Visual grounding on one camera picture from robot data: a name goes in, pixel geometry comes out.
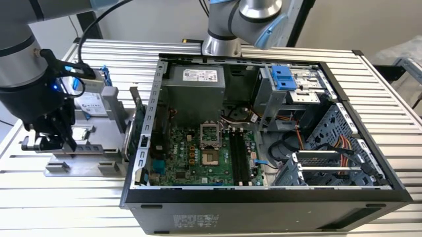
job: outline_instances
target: gray plastic part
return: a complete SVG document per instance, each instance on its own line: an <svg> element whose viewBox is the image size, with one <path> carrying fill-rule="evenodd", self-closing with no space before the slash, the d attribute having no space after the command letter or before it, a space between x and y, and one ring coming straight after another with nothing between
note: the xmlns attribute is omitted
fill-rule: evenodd
<svg viewBox="0 0 422 237"><path fill-rule="evenodd" d="M273 23L273 18L262 23L245 20L241 12L237 11L233 16L231 31L237 37L243 39L251 45L255 45L259 36L263 34L267 26Z"/></svg>
<svg viewBox="0 0 422 237"><path fill-rule="evenodd" d="M31 2L28 0L8 0L2 1L0 7L0 28L14 28L6 24L6 22L12 24L30 24L38 21ZM2 37L0 41L11 40L7 37Z"/></svg>
<svg viewBox="0 0 422 237"><path fill-rule="evenodd" d="M68 171L70 166L64 161L62 162L50 162L46 166L46 169L48 170L50 173L64 173Z"/></svg>
<svg viewBox="0 0 422 237"><path fill-rule="evenodd" d="M210 4L209 30L219 36L234 36L229 30L229 20L230 13L235 5L237 1L226 1Z"/></svg>
<svg viewBox="0 0 422 237"><path fill-rule="evenodd" d="M118 174L119 173L118 163L115 161L100 161L99 170L102 174Z"/></svg>
<svg viewBox="0 0 422 237"><path fill-rule="evenodd" d="M0 50L11 48L23 43L31 37L31 35L32 30L28 25L14 24L8 27L0 27L0 36L6 36L0 39Z"/></svg>
<svg viewBox="0 0 422 237"><path fill-rule="evenodd" d="M247 21L241 16L239 9L234 10L235 7L238 7L237 1L226 1L210 5L209 30L223 37L237 36L251 45L255 45L274 18L270 17L267 21L261 20L259 22Z"/></svg>
<svg viewBox="0 0 422 237"><path fill-rule="evenodd" d="M116 122L120 133L126 132L126 111L122 102L118 100L118 87L106 86L102 91L102 98L104 101L110 120Z"/></svg>

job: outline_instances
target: red wire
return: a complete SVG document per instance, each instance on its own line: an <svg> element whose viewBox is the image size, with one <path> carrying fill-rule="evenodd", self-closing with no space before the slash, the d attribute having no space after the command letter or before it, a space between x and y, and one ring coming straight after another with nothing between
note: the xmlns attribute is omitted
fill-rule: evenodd
<svg viewBox="0 0 422 237"><path fill-rule="evenodd" d="M346 139L343 137L343 135L341 135L341 138L342 138L342 148L346 148ZM346 166L346 159L345 159L345 156L342 155L342 164L341 164L342 167Z"/></svg>
<svg viewBox="0 0 422 237"><path fill-rule="evenodd" d="M299 148L301 148L301 150L305 150L302 138L301 138L301 133L299 133L299 121L297 121L297 135L298 135L298 140L299 140Z"/></svg>

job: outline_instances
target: power supply label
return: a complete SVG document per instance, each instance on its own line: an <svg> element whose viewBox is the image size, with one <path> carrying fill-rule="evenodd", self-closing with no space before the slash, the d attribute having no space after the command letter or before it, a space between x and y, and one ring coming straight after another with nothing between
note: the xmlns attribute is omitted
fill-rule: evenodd
<svg viewBox="0 0 422 237"><path fill-rule="evenodd" d="M217 70L186 69L183 71L183 80L218 82Z"/></svg>
<svg viewBox="0 0 422 237"><path fill-rule="evenodd" d="M219 215L173 215L173 219L177 228L214 228Z"/></svg>

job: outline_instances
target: slotted aluminum surface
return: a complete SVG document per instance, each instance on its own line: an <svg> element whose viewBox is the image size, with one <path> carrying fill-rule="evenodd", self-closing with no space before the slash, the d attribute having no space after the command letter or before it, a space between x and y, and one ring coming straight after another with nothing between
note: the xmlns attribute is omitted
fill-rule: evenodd
<svg viewBox="0 0 422 237"><path fill-rule="evenodd" d="M144 104L148 102L159 53L199 54L201 46L110 40L88 40L84 45L84 61L92 67L110 67L126 107L134 107L131 86L138 86ZM414 204L349 233L265 236L422 236L422 122L390 91L366 58L346 50L274 48L261 51L250 46L243 46L243 56L327 63L416 200ZM75 45L66 57L71 59L75 59ZM118 207L124 179L46 178L43 171L50 156L20 150L24 135L22 122L18 122L0 145L0 236L143 235L131 212Z"/></svg>

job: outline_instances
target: power cable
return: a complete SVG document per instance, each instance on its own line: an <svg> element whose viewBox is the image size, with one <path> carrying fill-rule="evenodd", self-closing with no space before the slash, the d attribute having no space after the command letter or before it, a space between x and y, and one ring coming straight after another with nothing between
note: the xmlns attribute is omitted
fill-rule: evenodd
<svg viewBox="0 0 422 237"><path fill-rule="evenodd" d="M75 29L76 37L79 38L79 33L78 33L76 26L75 26L75 23L74 23L71 16L68 16L68 20L71 21L72 27Z"/></svg>
<svg viewBox="0 0 422 237"><path fill-rule="evenodd" d="M115 11L119 7L122 7L123 5L126 5L127 3L130 3L132 0L123 0L122 2L119 2L115 6L112 6L100 16L99 18L91 23L91 25L87 27L80 41L79 41L79 46L78 46L78 62L79 63L84 63L83 59L82 59L82 46L84 44L84 42L87 41L87 35L88 32L91 31L91 29L95 27L95 25L103 20L103 18L112 12Z"/></svg>
<svg viewBox="0 0 422 237"><path fill-rule="evenodd" d="M207 5L205 6L205 2L202 2L202 0L198 0L198 1L199 1L199 4L201 4L201 7L205 10L205 13L206 13L207 17L210 17L210 14L209 14L209 11L207 11Z"/></svg>

